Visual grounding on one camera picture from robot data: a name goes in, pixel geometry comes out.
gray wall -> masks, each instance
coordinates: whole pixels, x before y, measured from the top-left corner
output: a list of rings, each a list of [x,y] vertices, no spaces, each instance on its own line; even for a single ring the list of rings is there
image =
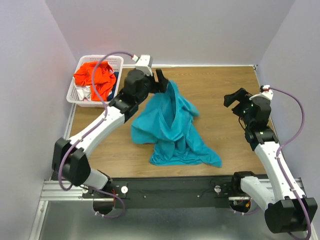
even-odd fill
[[[76,60],[125,50],[155,64],[198,65],[257,64],[294,2],[45,1]]]
[[[28,239],[76,61],[43,0],[0,2],[0,239]]]
[[[320,203],[320,1],[297,0],[282,23],[258,66],[261,84],[287,90],[305,109],[301,135],[284,149],[284,156],[295,177],[302,177],[306,193]],[[281,142],[299,128],[301,114],[294,100],[276,93],[272,119]],[[320,228],[320,211],[314,220]]]

wire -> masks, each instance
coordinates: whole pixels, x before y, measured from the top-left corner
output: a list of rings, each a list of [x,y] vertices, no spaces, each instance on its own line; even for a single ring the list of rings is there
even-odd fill
[[[280,90],[278,88],[275,88],[275,87],[270,87],[269,89],[272,89],[272,90],[275,90],[277,92],[280,92],[280,93],[283,93],[285,95],[288,95],[289,97],[293,98],[299,105],[300,107],[300,110],[301,110],[301,125],[299,127],[299,130],[296,132],[296,134],[291,137],[289,140],[287,140],[286,142],[284,142],[283,144],[281,144],[278,148],[278,150],[276,151],[276,160],[279,164],[279,167],[281,169],[281,172],[283,173],[283,176],[284,178],[286,179],[289,187],[292,189],[292,192],[294,194],[294,196],[296,197],[296,199],[298,200],[299,204],[301,205],[301,208],[302,208],[302,211],[303,211],[303,214],[304,214],[304,217],[305,217],[305,220],[306,220],[306,227],[307,227],[307,235],[305,238],[300,238],[300,237],[297,237],[295,235],[293,235],[291,232],[289,232],[289,235],[292,236],[294,239],[296,240],[308,240],[310,239],[311,237],[311,222],[310,222],[310,218],[309,218],[309,214],[308,214],[308,211],[304,205],[304,203],[302,202],[301,198],[299,197],[297,191],[295,190],[294,188],[294,185],[293,183],[290,181],[281,161],[280,161],[280,158],[279,158],[279,155],[280,155],[280,152],[281,150],[289,143],[291,143],[294,139],[296,139],[298,137],[298,135],[301,133],[303,127],[304,127],[304,124],[305,124],[305,111],[304,111],[304,107],[302,106],[302,103],[300,102],[299,99],[297,99],[294,95],[292,95],[291,93],[288,93],[286,91],[283,91],[283,90]]]
[[[241,123],[241,121],[240,121],[240,120],[242,120],[242,118],[241,118],[241,117],[239,117],[239,118],[238,118],[238,122],[239,122],[240,126],[242,127],[242,129],[243,129],[243,130],[246,130],[246,129],[244,128],[244,126],[242,125],[242,123]]]
[[[97,91],[96,89],[96,86],[95,86],[95,74],[96,74],[96,70],[97,68],[99,67],[99,65],[109,56],[111,55],[119,55],[119,54],[124,54],[124,55],[128,55],[130,56],[131,58],[134,57],[133,54],[131,53],[128,53],[126,51],[114,51],[114,52],[111,52],[107,55],[105,55],[100,61],[97,62],[97,64],[95,65],[94,69],[93,69],[93,72],[92,72],[92,76],[91,76],[91,84],[92,84],[92,88],[94,90],[94,92],[96,93],[96,95],[99,97],[100,101],[102,102],[102,105],[104,107],[104,118],[102,118],[96,125],[94,125],[90,130],[88,130],[79,140],[77,140],[74,144],[72,144],[70,146],[70,148],[66,151],[66,153],[64,154],[63,158],[62,158],[62,161],[60,163],[60,166],[59,166],[59,170],[58,170],[58,182],[59,182],[59,185],[60,187],[64,190],[64,191],[69,191],[73,184],[71,183],[68,187],[65,187],[63,185],[63,182],[62,182],[62,172],[63,172],[63,167],[65,165],[65,162],[68,158],[68,156],[73,152],[74,148],[77,146],[77,144],[79,144],[86,136],[88,136],[90,133],[92,133],[97,127],[99,127],[103,122],[104,120],[107,118],[107,115],[108,115],[108,105],[106,104],[106,102],[104,101],[104,99],[100,96],[99,92]],[[124,212],[125,211],[125,203],[121,200],[120,197],[112,194],[112,193],[108,193],[108,192],[105,192],[105,191],[102,191],[102,190],[99,190],[99,189],[96,189],[94,188],[94,190],[96,190],[97,192],[100,192],[100,193],[103,193],[103,194],[106,194],[106,195],[109,195],[109,196],[112,196],[113,198],[116,198],[118,200],[120,200],[123,208],[122,208],[122,211]],[[115,217],[120,217],[123,213],[117,215],[117,216],[113,216],[111,218],[115,218]]]

wooden tabletop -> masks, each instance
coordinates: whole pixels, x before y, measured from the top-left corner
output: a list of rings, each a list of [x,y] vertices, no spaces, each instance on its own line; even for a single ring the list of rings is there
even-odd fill
[[[123,69],[119,89],[130,69]],[[232,175],[237,171],[266,173],[258,157],[246,142],[238,117],[231,107],[224,107],[224,95],[239,88],[256,94],[259,90],[254,70],[241,67],[173,67],[163,68],[166,78],[177,83],[180,93],[200,112],[194,126],[204,143],[222,159],[222,167],[207,164],[155,166],[149,163],[154,144],[134,144],[131,123],[145,108],[152,94],[139,106],[139,111],[124,125],[113,131],[89,158],[92,168],[111,177],[172,177]],[[102,108],[76,107],[71,136],[83,130],[102,113]]]

white plastic basket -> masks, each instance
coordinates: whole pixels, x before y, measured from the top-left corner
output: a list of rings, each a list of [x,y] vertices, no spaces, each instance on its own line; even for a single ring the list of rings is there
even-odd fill
[[[89,63],[89,62],[96,62],[101,60],[104,57],[104,55],[86,55],[80,58],[78,65],[76,66],[75,72],[78,71],[78,69],[84,64],[84,63]],[[109,56],[106,58],[108,63],[113,67],[115,72],[119,72],[117,81],[116,81],[116,86],[114,90],[114,96],[118,94],[118,88],[119,88],[119,83],[121,79],[121,72],[122,68],[124,65],[124,59],[121,56]],[[69,103],[72,104],[77,104],[80,107],[90,107],[90,108],[102,108],[102,102],[100,101],[80,101],[77,90],[75,88],[75,78],[72,77],[71,84],[69,86],[68,93],[66,94],[66,100]]]

turquoise garment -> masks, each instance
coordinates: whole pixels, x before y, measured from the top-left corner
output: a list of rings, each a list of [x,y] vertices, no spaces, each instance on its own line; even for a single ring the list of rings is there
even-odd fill
[[[196,107],[169,81],[166,92],[156,93],[133,121],[132,141],[155,144],[150,163],[157,166],[206,163],[221,167],[220,157],[205,145],[192,124],[197,116]]]

